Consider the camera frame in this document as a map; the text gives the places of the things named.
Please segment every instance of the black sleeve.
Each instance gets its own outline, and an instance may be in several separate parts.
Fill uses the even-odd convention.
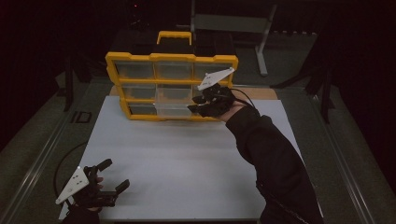
[[[323,223],[305,166],[289,140],[269,117],[246,106],[226,123],[241,156],[257,173],[267,205],[262,223]]]
[[[99,224],[99,215],[83,207],[71,206],[62,224]]]

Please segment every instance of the white table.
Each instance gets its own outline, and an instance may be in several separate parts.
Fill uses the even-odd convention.
[[[281,102],[254,103],[299,152]],[[239,155],[220,121],[128,120],[119,97],[107,96],[80,165],[105,159],[113,164],[99,174],[104,190],[114,190],[125,179],[131,186],[115,207],[103,209],[103,220],[249,220],[259,219],[265,206],[254,167]]]

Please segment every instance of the toolbox handle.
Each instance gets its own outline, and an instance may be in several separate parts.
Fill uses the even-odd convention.
[[[160,31],[158,33],[157,44],[160,44],[161,38],[188,38],[190,40],[190,45],[192,41],[191,32],[182,31]]]

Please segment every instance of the white bracket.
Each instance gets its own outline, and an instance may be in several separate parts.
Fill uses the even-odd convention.
[[[218,83],[220,80],[224,79],[231,73],[233,73],[235,69],[230,67],[229,69],[225,69],[222,71],[214,72],[214,73],[206,73],[204,80],[202,80],[201,85],[198,86],[198,91],[202,91],[206,88],[209,88],[216,83]]]
[[[67,182],[66,187],[64,187],[64,190],[61,192],[55,203],[60,204],[64,202],[70,196],[79,192],[81,189],[85,188],[89,184],[90,181],[88,180],[84,171],[80,167],[78,167],[77,170],[73,173],[69,182]]]

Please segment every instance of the yellow and black toolbox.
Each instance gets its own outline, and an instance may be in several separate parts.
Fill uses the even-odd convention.
[[[224,33],[159,33],[122,30],[106,55],[107,72],[127,119],[214,120],[192,114],[187,105],[201,95],[205,74],[236,70],[231,36]],[[219,82],[231,88],[233,74]]]

